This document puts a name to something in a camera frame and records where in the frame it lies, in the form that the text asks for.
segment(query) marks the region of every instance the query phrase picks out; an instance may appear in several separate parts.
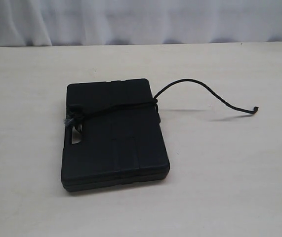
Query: black string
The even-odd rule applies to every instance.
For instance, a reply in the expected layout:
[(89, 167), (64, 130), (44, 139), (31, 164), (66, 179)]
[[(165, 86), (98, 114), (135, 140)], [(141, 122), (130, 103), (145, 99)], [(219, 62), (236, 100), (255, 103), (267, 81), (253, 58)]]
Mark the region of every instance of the black string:
[(217, 93), (215, 93), (210, 87), (208, 87), (206, 84), (204, 84), (203, 82), (201, 81), (198, 81), (198, 80), (194, 80), (194, 79), (180, 79), (180, 80), (176, 80), (170, 84), (168, 84), (167, 86), (165, 86), (162, 90), (160, 90), (155, 96), (154, 96), (154, 99), (157, 99), (157, 97), (159, 97), (160, 94), (162, 94), (164, 91), (166, 91), (168, 88), (170, 88), (171, 86), (175, 85), (175, 84), (178, 84), (178, 83), (181, 83), (181, 82), (185, 82), (185, 81), (188, 81), (188, 82), (194, 82), (194, 83), (197, 83), (199, 85), (202, 85), (205, 89), (207, 89), (212, 95), (214, 95), (217, 99), (219, 99), (223, 104), (225, 104), (227, 107), (233, 109), (233, 110), (237, 110), (237, 111), (241, 111), (241, 112), (244, 112), (244, 113), (248, 113), (248, 114), (255, 114), (257, 111), (258, 111), (258, 107), (254, 107), (253, 110), (245, 110), (245, 109), (242, 109), (242, 108), (238, 108), (238, 107), (235, 107), (231, 104), (229, 104), (228, 102), (226, 102), (224, 99), (222, 99)]
[(157, 97), (159, 97), (164, 91), (166, 91), (168, 88), (171, 86), (181, 83), (181, 82), (194, 82), (199, 85), (202, 85), (205, 89), (207, 89), (212, 95), (214, 95), (217, 99), (219, 99), (223, 104), (228, 106), (229, 108), (237, 111), (241, 111), (244, 113), (248, 114), (255, 114), (258, 111), (258, 107), (254, 107), (253, 110), (245, 110), (242, 108), (235, 107), (228, 102), (226, 102), (224, 99), (222, 99), (218, 94), (216, 94), (210, 87), (208, 87), (206, 84), (204, 84), (201, 81), (194, 80), (194, 79), (181, 79), (181, 80), (176, 80), (167, 86), (165, 86), (162, 90), (160, 90), (152, 99), (152, 101), (149, 102), (144, 102), (144, 103), (138, 103), (138, 104), (123, 104), (123, 105), (115, 105), (110, 108), (106, 108), (104, 110), (95, 112), (95, 113), (86, 113), (83, 111), (83, 108), (67, 108), (66, 109), (66, 118), (64, 119), (64, 124), (66, 126), (74, 126), (75, 129), (78, 132), (81, 132), (81, 124), (85, 119), (89, 119), (92, 117), (100, 116), (100, 115), (105, 115), (114, 111), (118, 110), (128, 110), (128, 109), (137, 109), (137, 108), (143, 108), (143, 107), (148, 107), (148, 106), (154, 106), (156, 111), (158, 111), (158, 105), (157, 105)]

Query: plastic case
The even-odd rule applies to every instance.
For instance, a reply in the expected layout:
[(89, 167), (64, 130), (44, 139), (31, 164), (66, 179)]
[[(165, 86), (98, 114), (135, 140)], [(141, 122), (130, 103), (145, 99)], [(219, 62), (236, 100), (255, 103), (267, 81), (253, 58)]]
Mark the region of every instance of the plastic case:
[[(70, 84), (66, 107), (95, 113), (113, 106), (152, 101), (147, 79)], [(69, 192), (164, 179), (169, 160), (154, 105), (119, 109), (84, 120), (72, 144), (65, 127), (61, 180)]]

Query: white backdrop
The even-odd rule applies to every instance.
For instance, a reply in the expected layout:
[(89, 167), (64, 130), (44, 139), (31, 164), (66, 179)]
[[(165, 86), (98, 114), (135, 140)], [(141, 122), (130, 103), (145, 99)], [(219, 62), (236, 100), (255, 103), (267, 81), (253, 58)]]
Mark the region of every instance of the white backdrop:
[(282, 0), (0, 0), (0, 46), (282, 41)]

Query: white table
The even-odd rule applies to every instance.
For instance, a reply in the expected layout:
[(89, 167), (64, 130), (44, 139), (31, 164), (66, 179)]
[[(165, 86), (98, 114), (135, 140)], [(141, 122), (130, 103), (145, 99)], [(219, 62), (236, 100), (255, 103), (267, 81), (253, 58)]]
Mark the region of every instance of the white table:
[[(67, 193), (69, 83), (148, 78), (171, 170)], [(0, 237), (282, 237), (282, 42), (0, 48)]]

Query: black plastic case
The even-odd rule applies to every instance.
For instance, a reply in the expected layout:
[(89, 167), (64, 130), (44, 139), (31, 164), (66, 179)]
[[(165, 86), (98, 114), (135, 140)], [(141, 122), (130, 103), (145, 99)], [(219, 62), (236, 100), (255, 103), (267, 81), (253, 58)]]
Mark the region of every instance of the black plastic case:
[[(70, 84), (66, 107), (90, 113), (153, 100), (147, 79)], [(65, 127), (61, 180), (69, 192), (164, 179), (169, 160), (154, 105), (119, 109), (84, 120), (72, 144)]]

